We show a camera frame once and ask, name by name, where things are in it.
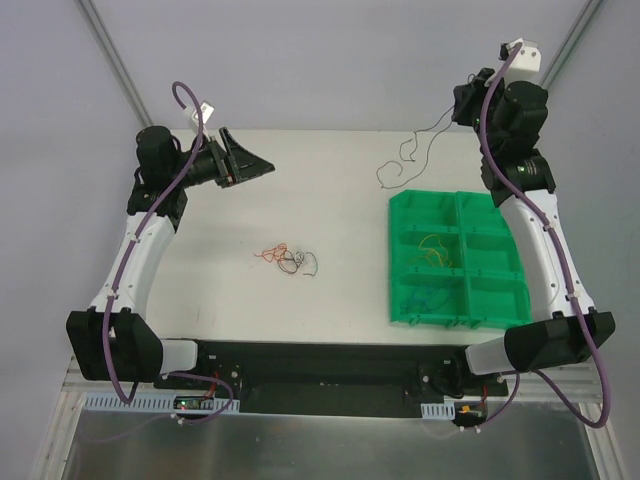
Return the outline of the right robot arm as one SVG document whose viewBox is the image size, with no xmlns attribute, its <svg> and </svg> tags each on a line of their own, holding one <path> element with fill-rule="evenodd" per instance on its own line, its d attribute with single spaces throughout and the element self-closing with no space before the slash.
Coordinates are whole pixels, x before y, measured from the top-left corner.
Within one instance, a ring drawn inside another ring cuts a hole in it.
<svg viewBox="0 0 640 480">
<path fill-rule="evenodd" d="M 592 360 L 615 331 L 580 281 L 560 225 L 556 184 L 536 147 L 548 110 L 538 85 L 496 79 L 483 68 L 454 89 L 455 123 L 480 141 L 481 178 L 514 238 L 529 287 L 532 323 L 508 328 L 496 340 L 465 351 L 450 369 L 461 394 L 481 388 L 486 375 L 532 372 Z"/>
</svg>

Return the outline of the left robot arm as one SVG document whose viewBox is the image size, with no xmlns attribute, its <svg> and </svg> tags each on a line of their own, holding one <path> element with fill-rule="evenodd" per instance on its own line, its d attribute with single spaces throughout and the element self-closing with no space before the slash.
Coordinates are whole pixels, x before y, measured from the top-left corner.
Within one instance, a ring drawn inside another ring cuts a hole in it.
<svg viewBox="0 0 640 480">
<path fill-rule="evenodd" d="M 184 152 L 164 126 L 136 136 L 139 166 L 127 203 L 125 234 L 112 269 L 84 311 L 73 311 L 66 331 L 82 376 L 89 381 L 152 383 L 176 371 L 188 388 L 204 387 L 210 363 L 193 340 L 161 339 L 146 322 L 160 261 L 184 214 L 190 187 L 208 181 L 229 188 L 274 171 L 242 147 L 227 128 L 216 139 L 194 139 Z"/>
</svg>

